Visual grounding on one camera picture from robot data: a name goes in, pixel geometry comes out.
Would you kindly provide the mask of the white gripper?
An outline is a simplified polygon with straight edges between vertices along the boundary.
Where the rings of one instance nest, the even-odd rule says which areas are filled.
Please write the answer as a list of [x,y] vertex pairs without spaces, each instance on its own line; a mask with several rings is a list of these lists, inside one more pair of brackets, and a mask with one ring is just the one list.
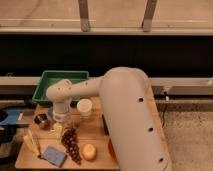
[[63,126],[61,123],[64,123],[70,114],[70,106],[67,102],[54,102],[53,103],[53,119],[56,122],[53,124],[54,133],[57,139],[61,138]]

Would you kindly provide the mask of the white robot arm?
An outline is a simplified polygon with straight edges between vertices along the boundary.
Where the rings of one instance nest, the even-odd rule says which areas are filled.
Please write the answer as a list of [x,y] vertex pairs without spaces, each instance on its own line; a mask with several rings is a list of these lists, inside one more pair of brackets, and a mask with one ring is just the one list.
[[148,103],[149,78],[137,68],[116,67],[73,84],[63,79],[46,90],[55,120],[64,118],[75,96],[100,98],[120,171],[172,171]]

